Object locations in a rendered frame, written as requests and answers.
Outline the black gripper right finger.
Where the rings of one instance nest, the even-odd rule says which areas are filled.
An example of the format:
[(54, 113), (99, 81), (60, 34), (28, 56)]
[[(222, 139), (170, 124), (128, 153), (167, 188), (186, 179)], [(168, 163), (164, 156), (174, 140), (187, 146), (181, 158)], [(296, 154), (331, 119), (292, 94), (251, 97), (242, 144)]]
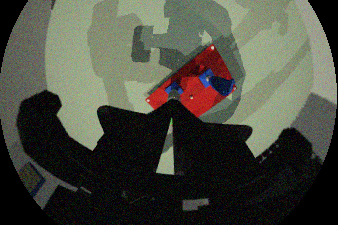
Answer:
[(185, 175), (184, 170), (206, 142), (246, 142), (253, 133), (252, 127), (246, 125), (202, 122), (178, 99), (174, 99), (172, 129), (174, 175)]

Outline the red circuit board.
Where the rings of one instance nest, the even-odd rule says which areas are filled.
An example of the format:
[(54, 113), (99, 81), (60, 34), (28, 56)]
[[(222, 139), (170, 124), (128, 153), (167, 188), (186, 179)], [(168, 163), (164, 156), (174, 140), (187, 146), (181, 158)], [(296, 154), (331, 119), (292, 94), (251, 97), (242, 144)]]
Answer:
[(146, 101), (153, 109), (157, 109), (170, 98), (178, 99), (198, 118), (236, 89), (236, 81), (216, 46), (212, 45), (202, 50), (193, 61), (186, 63), (185, 67), (150, 94)]

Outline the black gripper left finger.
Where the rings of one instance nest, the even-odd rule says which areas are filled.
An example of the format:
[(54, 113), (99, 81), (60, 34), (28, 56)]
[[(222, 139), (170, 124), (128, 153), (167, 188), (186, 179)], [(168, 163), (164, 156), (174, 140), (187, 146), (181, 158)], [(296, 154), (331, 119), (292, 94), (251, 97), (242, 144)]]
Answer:
[(98, 107), (97, 117), (100, 119), (101, 129), (104, 133), (109, 131), (112, 134), (122, 135), (124, 138), (150, 143), (152, 146), (150, 155), (152, 155), (152, 162), (154, 162), (153, 173), (156, 173), (162, 150), (164, 150), (164, 141), (166, 133), (168, 133), (170, 118), (172, 118), (173, 105), (174, 98), (170, 98), (148, 114), (104, 105)]

